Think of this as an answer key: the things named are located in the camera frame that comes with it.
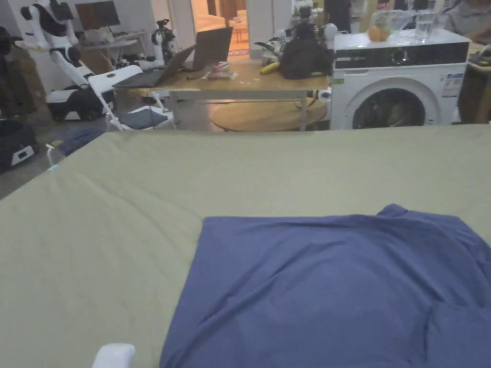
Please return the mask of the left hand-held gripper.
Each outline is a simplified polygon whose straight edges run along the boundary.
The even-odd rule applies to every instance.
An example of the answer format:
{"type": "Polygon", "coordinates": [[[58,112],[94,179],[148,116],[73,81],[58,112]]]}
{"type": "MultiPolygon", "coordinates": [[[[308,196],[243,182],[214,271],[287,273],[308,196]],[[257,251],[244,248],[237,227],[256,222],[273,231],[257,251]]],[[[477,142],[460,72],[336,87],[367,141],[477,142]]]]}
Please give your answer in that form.
{"type": "Polygon", "coordinates": [[[107,344],[102,346],[93,362],[93,368],[129,368],[135,355],[131,344],[107,344]]]}

